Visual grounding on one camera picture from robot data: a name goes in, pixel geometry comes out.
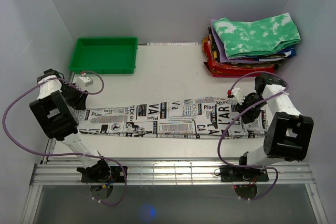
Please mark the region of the newspaper print trousers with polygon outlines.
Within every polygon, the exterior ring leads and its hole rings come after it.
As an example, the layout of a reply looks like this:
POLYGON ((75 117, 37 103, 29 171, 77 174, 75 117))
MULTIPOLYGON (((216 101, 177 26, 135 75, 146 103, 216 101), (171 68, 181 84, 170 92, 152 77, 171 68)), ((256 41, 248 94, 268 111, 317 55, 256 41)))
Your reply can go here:
POLYGON ((262 108, 251 123, 235 120, 236 99, 205 97, 173 102, 75 111, 82 134, 122 137, 226 139, 262 137, 268 115, 262 108))

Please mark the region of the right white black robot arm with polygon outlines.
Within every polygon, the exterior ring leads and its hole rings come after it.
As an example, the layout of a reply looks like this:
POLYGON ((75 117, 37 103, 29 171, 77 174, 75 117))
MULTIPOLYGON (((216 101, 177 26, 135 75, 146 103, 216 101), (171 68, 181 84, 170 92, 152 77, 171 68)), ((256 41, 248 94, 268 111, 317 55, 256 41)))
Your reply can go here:
POLYGON ((255 78, 254 92, 245 95, 239 88, 232 88, 230 92, 237 100, 235 109, 242 114, 244 124, 253 123, 265 105, 272 113, 263 145, 239 159, 237 174, 242 180, 263 174, 255 168, 257 165, 266 167, 281 161, 302 161, 307 155, 314 121, 295 108, 286 87, 280 78, 262 73, 255 78))

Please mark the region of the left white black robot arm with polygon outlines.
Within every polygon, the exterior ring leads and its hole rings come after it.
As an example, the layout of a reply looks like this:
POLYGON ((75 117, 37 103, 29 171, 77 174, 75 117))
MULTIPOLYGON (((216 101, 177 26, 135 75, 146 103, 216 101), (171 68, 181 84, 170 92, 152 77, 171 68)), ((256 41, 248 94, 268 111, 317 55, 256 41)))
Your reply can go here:
POLYGON ((86 108, 87 87, 93 80, 82 73, 72 84, 61 81, 61 74, 48 69, 37 78, 39 96, 29 107, 49 137, 68 146, 81 160, 77 171, 95 182, 107 182, 111 168, 97 150, 90 149, 82 140, 75 112, 86 108))

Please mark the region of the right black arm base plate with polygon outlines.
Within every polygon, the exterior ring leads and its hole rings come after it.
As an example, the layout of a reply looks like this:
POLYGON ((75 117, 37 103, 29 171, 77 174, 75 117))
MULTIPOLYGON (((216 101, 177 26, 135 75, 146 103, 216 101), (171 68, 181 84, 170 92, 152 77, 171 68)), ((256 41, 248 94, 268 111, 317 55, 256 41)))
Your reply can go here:
POLYGON ((223 165, 219 167, 221 182, 257 182, 269 181, 266 170, 256 168, 239 168, 234 166, 223 165))

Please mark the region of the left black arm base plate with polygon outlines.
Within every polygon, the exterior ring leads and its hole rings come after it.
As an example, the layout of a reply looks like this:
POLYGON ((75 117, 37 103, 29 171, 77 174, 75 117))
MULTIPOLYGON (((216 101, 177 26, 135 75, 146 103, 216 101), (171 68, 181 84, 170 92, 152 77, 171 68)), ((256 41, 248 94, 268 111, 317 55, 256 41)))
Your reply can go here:
POLYGON ((128 174, 127 166, 123 166, 124 170, 122 170, 119 166, 111 166, 110 169, 111 169, 111 177, 109 180, 103 182, 97 179, 89 178, 88 176, 82 174, 80 181, 82 183, 105 183, 105 184, 111 181, 114 181, 115 183, 125 182, 125 176, 128 174))

